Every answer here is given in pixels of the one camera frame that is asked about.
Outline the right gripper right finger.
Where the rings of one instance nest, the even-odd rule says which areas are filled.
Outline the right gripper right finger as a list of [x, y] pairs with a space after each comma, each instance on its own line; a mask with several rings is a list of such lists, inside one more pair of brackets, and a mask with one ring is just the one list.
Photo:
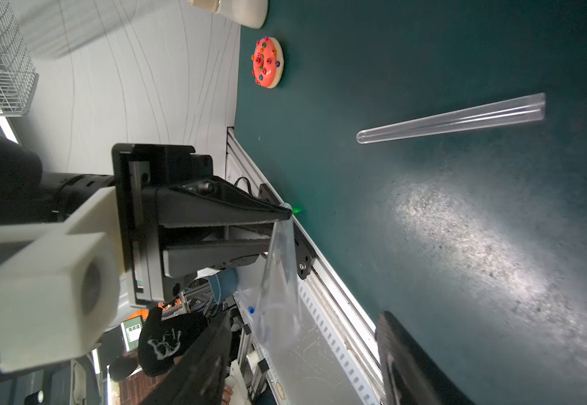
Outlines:
[[387, 310], [378, 316], [375, 340], [387, 404], [472, 403]]

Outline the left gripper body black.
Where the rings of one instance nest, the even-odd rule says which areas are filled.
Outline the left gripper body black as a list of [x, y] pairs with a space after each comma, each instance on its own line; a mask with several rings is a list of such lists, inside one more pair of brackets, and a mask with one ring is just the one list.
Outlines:
[[193, 278], [163, 270], [156, 192], [211, 176], [213, 159], [192, 146], [146, 143], [118, 143], [111, 155], [130, 303], [168, 303]]

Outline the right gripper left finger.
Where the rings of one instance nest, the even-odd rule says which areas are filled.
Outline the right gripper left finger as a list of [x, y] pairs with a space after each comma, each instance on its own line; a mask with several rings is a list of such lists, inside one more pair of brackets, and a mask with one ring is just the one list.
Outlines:
[[215, 317], [143, 404], [220, 405], [232, 344], [231, 313]]

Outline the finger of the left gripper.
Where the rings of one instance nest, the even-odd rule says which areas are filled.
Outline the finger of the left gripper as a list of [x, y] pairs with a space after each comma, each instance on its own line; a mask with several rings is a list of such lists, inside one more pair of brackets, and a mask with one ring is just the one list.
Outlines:
[[199, 241], [163, 250], [163, 271], [170, 278], [195, 274], [204, 268], [225, 270], [250, 265], [268, 251], [270, 239]]
[[293, 214], [291, 209], [253, 197], [220, 177], [160, 187], [155, 202], [158, 224], [166, 228], [271, 224], [289, 220]]

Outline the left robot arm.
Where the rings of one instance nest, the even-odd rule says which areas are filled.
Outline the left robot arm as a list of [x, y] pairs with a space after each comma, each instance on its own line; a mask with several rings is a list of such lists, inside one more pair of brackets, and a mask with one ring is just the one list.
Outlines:
[[290, 209], [213, 173], [191, 146], [118, 143], [112, 175], [53, 173], [0, 136], [0, 224], [64, 222], [101, 189], [114, 192], [131, 305], [170, 302], [203, 268], [253, 263]]

